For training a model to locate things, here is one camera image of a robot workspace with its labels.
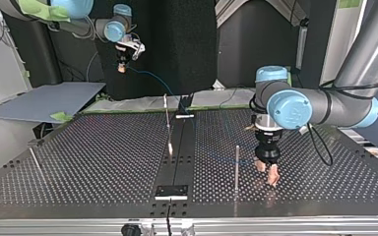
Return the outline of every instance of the gray plate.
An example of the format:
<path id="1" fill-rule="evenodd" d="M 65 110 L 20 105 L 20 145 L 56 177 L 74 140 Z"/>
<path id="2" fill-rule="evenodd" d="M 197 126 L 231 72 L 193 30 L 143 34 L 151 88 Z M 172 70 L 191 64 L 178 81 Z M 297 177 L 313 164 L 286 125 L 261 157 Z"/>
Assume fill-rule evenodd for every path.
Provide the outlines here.
<path id="1" fill-rule="evenodd" d="M 274 188 L 253 165 L 258 143 L 244 131 L 249 110 L 195 117 L 173 122 L 175 155 L 168 157 L 163 113 L 79 116 L 37 151 L 42 173 L 28 153 L 0 170 L 0 218 L 166 217 L 168 205 L 156 203 L 154 193 L 172 183 L 189 186 L 189 201 L 170 204 L 175 218 L 378 215 L 378 160 L 336 129 L 318 128 L 332 167 L 321 162 L 308 134 L 285 132 L 282 178 Z"/>

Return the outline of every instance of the black backdrop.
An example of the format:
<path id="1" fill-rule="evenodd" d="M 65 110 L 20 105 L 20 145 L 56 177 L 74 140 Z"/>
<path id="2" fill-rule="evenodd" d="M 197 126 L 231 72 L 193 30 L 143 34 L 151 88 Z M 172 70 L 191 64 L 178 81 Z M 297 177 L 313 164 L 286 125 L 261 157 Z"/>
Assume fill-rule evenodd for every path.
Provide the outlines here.
<path id="1" fill-rule="evenodd" d="M 112 7 L 129 4 L 134 30 L 146 52 L 131 66 L 161 77 L 174 94 L 210 88 L 217 78 L 217 23 L 214 0 L 95 1 L 92 18 L 112 16 Z M 98 41 L 96 48 L 114 99 L 161 95 L 166 89 L 151 76 L 116 70 L 112 43 Z"/>

